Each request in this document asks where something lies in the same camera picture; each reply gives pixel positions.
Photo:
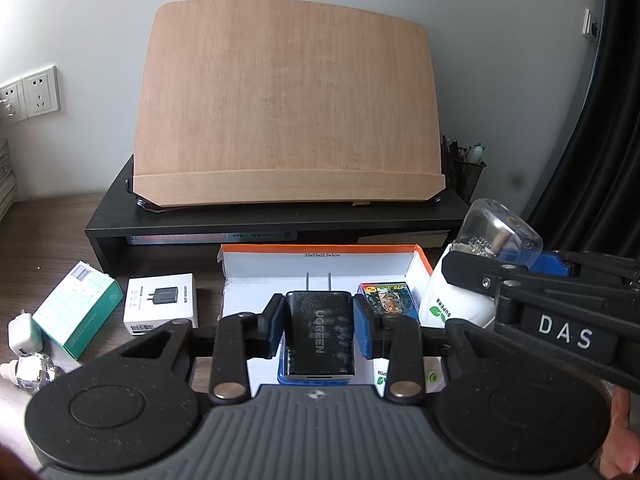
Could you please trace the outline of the right hand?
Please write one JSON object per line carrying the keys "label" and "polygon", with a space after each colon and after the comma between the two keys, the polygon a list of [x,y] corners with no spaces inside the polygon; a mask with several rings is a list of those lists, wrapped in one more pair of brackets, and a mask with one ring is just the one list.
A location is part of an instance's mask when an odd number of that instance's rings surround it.
{"label": "right hand", "polygon": [[611,425],[600,458],[600,474],[614,479],[632,474],[639,466],[639,438],[629,429],[630,395],[615,387],[611,399]]}

